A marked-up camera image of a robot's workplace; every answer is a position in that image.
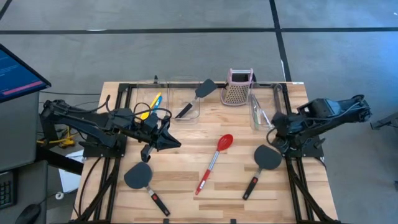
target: white paper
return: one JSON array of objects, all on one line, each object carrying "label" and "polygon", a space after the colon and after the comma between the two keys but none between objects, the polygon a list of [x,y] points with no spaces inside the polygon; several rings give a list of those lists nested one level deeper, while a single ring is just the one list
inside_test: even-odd
[{"label": "white paper", "polygon": [[[67,154],[66,157],[74,159],[78,162],[83,162],[83,150]],[[71,192],[79,188],[80,175],[72,174],[63,169],[58,169],[60,172],[62,190],[63,192]]]}]

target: computer mouse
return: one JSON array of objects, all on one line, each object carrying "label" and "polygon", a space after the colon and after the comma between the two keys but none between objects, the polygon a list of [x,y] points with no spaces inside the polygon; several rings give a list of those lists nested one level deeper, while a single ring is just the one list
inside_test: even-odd
[{"label": "computer mouse", "polygon": [[34,224],[37,217],[40,215],[42,208],[40,205],[28,205],[19,215],[15,224]]}]

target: clear plastic container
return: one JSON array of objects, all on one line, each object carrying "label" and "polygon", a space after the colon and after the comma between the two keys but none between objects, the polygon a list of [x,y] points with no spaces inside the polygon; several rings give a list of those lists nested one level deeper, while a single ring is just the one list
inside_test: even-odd
[{"label": "clear plastic container", "polygon": [[[137,98],[136,98],[136,109],[135,112],[148,110],[147,105],[151,105],[155,97],[161,93],[162,101],[158,108],[169,109],[169,88],[165,80],[143,80],[137,82]],[[166,111],[157,110],[153,111],[159,118],[163,118],[165,115],[169,115]]]},{"label": "clear plastic container", "polygon": [[276,112],[286,114],[282,86],[278,83],[253,83],[248,105],[250,108],[250,126],[256,131],[272,129],[271,121]]},{"label": "clear plastic container", "polygon": [[[169,81],[169,106],[175,124],[195,124],[200,115],[200,98],[195,100],[195,90],[200,81],[194,77],[173,77]],[[175,118],[189,103],[192,108],[182,117]]]}]

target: black spatula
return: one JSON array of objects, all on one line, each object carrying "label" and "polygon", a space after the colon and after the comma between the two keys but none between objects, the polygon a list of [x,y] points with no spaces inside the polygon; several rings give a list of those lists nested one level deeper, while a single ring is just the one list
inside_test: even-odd
[{"label": "black spatula", "polygon": [[199,88],[197,88],[195,90],[195,99],[193,99],[191,101],[191,103],[189,103],[187,106],[184,107],[183,110],[181,110],[181,112],[176,115],[175,118],[182,118],[182,116],[184,116],[188,110],[190,110],[193,106],[193,104],[196,102],[196,100],[198,98],[204,98],[205,96],[209,95],[212,91],[214,91],[215,89],[217,89],[217,85],[211,80],[211,79],[206,79],[200,86]]},{"label": "black spatula", "polygon": [[247,200],[249,198],[250,193],[253,191],[257,181],[259,180],[261,171],[263,169],[273,170],[276,167],[279,167],[280,162],[282,162],[282,156],[271,148],[261,145],[254,152],[254,160],[259,168],[254,177],[251,179],[250,184],[243,195],[243,200]]},{"label": "black spatula", "polygon": [[149,187],[149,182],[151,179],[152,171],[145,162],[138,163],[124,175],[124,181],[126,181],[127,186],[131,187],[132,189],[141,189],[145,187],[151,199],[166,216],[169,216],[170,212],[167,207],[163,204],[157,194]]}]

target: yellow marker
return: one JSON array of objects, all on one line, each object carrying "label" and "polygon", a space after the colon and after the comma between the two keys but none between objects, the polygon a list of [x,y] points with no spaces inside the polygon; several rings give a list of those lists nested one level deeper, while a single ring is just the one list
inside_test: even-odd
[{"label": "yellow marker", "polygon": [[[155,99],[152,101],[152,103],[150,104],[150,108],[152,109],[155,106],[155,103],[157,101],[157,99],[159,99],[159,97],[162,95],[162,93],[158,93],[155,97]],[[149,117],[149,112],[143,113],[141,115],[141,119],[147,119]]]}]

